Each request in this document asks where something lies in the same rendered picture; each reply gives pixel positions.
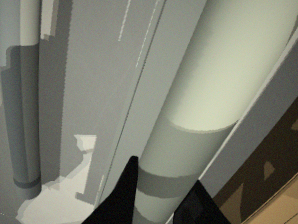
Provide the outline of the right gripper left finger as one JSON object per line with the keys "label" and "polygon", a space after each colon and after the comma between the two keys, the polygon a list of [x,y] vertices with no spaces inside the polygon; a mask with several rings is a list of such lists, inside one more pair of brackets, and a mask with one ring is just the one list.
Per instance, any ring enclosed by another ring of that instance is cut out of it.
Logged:
{"label": "right gripper left finger", "polygon": [[138,157],[131,156],[110,195],[81,224],[132,224]]}

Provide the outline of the white long tube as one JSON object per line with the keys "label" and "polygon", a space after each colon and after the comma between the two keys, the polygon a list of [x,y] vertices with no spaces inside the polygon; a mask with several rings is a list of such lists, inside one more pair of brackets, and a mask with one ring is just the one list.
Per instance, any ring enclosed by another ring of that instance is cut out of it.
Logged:
{"label": "white long tube", "polygon": [[39,144],[41,0],[0,0],[0,88],[16,194],[42,190]]}

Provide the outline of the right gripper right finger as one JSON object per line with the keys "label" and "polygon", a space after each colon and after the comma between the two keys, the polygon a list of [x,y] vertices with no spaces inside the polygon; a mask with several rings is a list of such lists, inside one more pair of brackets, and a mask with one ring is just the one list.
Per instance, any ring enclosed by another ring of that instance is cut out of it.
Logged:
{"label": "right gripper right finger", "polygon": [[199,179],[175,210],[173,224],[231,224]]}

